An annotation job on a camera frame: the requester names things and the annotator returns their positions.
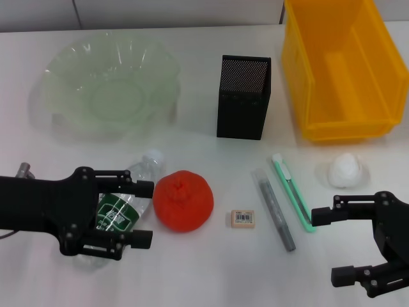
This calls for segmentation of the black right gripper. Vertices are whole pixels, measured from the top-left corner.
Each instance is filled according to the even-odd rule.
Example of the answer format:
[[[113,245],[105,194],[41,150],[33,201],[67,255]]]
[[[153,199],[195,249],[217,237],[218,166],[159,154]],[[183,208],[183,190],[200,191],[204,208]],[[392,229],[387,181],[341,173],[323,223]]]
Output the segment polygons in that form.
[[[373,220],[373,235],[382,256],[388,261],[377,266],[337,267],[331,271],[334,287],[365,288],[375,298],[408,287],[408,204],[391,192],[370,195],[335,195],[333,206],[311,210],[313,226],[346,220]]]

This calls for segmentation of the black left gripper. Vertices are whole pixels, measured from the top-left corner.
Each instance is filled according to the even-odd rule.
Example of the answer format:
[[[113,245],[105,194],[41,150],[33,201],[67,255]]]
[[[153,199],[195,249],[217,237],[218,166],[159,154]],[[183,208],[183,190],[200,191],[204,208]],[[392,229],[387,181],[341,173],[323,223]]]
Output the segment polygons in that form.
[[[1,229],[54,236],[65,256],[81,254],[95,221],[95,170],[79,167],[62,180],[1,177]]]

